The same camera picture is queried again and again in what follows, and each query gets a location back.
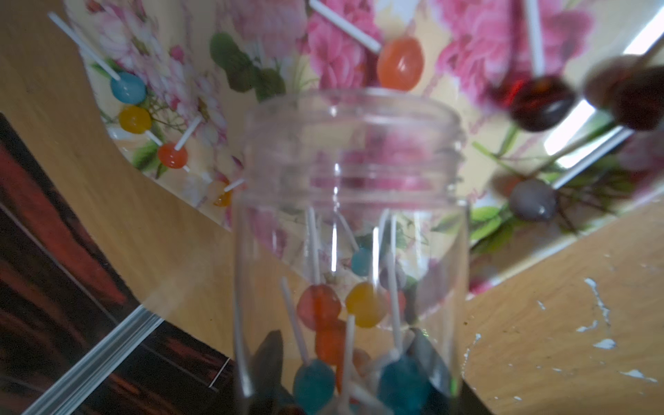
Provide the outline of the clear candy jar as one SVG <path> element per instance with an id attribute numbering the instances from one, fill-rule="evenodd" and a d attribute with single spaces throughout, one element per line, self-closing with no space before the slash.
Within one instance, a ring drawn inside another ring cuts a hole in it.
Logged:
<path id="1" fill-rule="evenodd" d="M 267 334 L 284 343 L 276 414 L 421 414 L 409 356 L 423 330 L 463 380 L 470 213 L 465 135 L 436 100 L 383 89 L 266 100 L 247 117 L 246 186 L 233 201 L 237 411 Z"/>

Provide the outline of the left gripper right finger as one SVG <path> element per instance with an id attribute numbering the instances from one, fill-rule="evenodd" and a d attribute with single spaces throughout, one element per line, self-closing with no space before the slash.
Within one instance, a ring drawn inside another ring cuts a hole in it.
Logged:
<path id="1" fill-rule="evenodd" d="M 464 380 L 458 381 L 451 377 L 444 360 L 423 330 L 410 331 L 413 340 L 409 346 L 409 356 L 422 366 L 432 388 L 421 414 L 492 415 L 492 411 Z"/>

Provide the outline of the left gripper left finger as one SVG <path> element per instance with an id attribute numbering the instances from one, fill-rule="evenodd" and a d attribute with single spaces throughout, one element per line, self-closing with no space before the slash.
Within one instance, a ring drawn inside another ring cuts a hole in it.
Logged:
<path id="1" fill-rule="evenodd" d="M 280 406 L 284 343 L 280 330 L 270 331 L 249 365 L 252 392 L 247 397 L 248 414 L 276 414 Z"/>

